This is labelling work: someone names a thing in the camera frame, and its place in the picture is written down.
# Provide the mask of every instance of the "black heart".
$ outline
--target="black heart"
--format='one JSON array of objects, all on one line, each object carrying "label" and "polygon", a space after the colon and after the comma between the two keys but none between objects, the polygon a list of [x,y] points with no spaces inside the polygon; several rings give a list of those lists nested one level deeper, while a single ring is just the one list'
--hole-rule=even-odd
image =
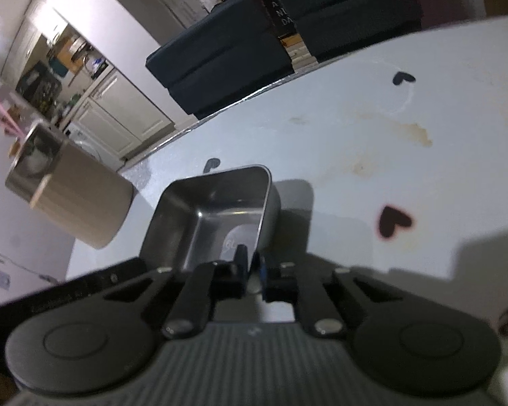
[{"label": "black heart", "polygon": [[211,169],[218,168],[218,166],[220,166],[220,159],[210,158],[209,160],[207,160],[205,168],[203,168],[203,173],[207,174]]},{"label": "black heart", "polygon": [[380,214],[378,223],[380,235],[384,238],[391,238],[395,233],[396,226],[412,227],[412,218],[398,209],[386,206]]},{"label": "black heart", "polygon": [[416,78],[413,77],[410,73],[397,72],[393,77],[393,85],[401,85],[403,81],[412,83],[416,82]]}]

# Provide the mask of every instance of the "cabinet door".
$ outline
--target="cabinet door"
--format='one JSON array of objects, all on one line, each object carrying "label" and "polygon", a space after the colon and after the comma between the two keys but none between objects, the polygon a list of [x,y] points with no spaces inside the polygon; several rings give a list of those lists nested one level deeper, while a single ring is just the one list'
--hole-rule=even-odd
[{"label": "cabinet door", "polygon": [[92,98],[140,141],[171,124],[171,120],[117,70],[106,77]]},{"label": "cabinet door", "polygon": [[128,130],[90,99],[83,102],[75,120],[87,130],[87,134],[119,158],[141,144]]},{"label": "cabinet door", "polygon": [[23,21],[11,45],[1,75],[1,78],[12,88],[17,86],[23,75],[24,67],[40,36],[38,29],[28,20]]},{"label": "cabinet door", "polygon": [[44,0],[32,0],[25,16],[53,44],[68,26],[67,21]]}]

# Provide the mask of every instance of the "rectangular metal tray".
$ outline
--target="rectangular metal tray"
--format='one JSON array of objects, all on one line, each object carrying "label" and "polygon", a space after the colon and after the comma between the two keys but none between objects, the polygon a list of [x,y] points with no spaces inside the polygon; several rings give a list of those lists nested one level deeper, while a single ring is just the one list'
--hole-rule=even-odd
[{"label": "rectangular metal tray", "polygon": [[192,271],[231,261],[244,244],[250,264],[271,241],[279,211],[271,172],[262,165],[176,180],[156,206],[140,257],[154,267]]}]

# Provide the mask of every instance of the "washing machine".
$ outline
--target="washing machine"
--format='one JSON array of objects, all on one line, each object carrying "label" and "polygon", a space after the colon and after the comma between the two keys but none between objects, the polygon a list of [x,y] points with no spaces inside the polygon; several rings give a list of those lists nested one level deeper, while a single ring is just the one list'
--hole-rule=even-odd
[{"label": "washing machine", "polygon": [[124,162],[116,155],[110,153],[98,141],[93,139],[79,124],[70,122],[64,130],[64,134],[68,136],[77,146],[81,147],[88,154],[92,155],[96,160],[109,166],[113,171],[118,171],[124,166]]}]

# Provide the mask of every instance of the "wall outlet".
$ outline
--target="wall outlet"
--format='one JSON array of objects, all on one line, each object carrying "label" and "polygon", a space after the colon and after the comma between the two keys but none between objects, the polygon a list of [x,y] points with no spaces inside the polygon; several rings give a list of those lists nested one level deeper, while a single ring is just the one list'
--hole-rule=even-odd
[{"label": "wall outlet", "polygon": [[11,277],[0,270],[0,288],[4,290],[9,290],[9,285],[11,284]]}]

